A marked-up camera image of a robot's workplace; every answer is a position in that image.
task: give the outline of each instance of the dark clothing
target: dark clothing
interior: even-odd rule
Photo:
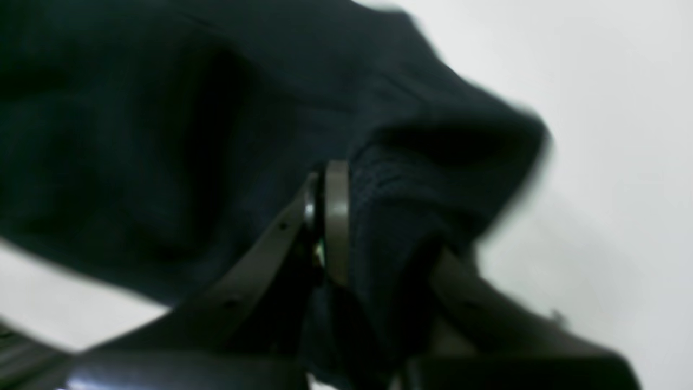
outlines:
[[[325,287],[302,356],[344,388],[338,366],[367,361],[363,348],[374,364],[407,354],[396,329],[422,248],[465,251],[545,136],[540,119],[442,64],[401,12],[348,0],[0,1],[0,235],[175,305],[242,256],[315,163],[347,159],[345,299],[375,342],[338,345],[349,338],[325,319]]]

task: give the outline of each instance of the white wall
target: white wall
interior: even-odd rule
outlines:
[[[693,389],[693,2],[397,4],[455,71],[554,135],[537,186],[482,244],[487,277],[621,350],[645,389]],[[0,313],[39,339],[80,350],[164,312],[0,241]]]

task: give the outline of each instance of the white background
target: white background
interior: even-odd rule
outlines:
[[[554,137],[533,190],[481,245],[486,277],[624,353],[645,389],[693,389],[693,1],[396,3],[450,67]],[[164,312],[0,241],[3,320],[54,346]]]

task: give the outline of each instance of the dark navy fabric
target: dark navy fabric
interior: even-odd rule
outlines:
[[[301,350],[343,389],[381,387],[410,353],[401,324],[427,248],[466,251],[546,135],[401,12],[0,1],[0,235],[46,259],[175,305],[242,256],[316,163],[349,161],[351,285],[316,289]]]

